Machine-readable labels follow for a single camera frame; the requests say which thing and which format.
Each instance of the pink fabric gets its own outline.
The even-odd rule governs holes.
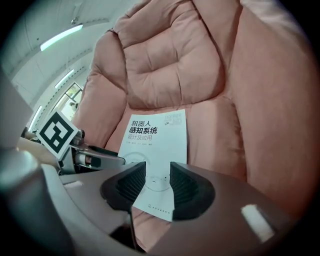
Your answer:
[[[86,141],[117,152],[132,114],[185,109],[188,164],[247,181],[301,216],[320,177],[318,70],[290,16],[260,3],[135,5],[97,43],[73,119]],[[170,225],[133,215],[148,251]]]

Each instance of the ceiling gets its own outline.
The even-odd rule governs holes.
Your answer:
[[[25,101],[37,108],[46,91],[54,91],[57,82],[74,69],[86,76],[97,40],[113,27],[137,0],[40,0],[17,21],[1,50],[1,66]],[[83,28],[44,51],[40,45],[70,29],[73,18]]]

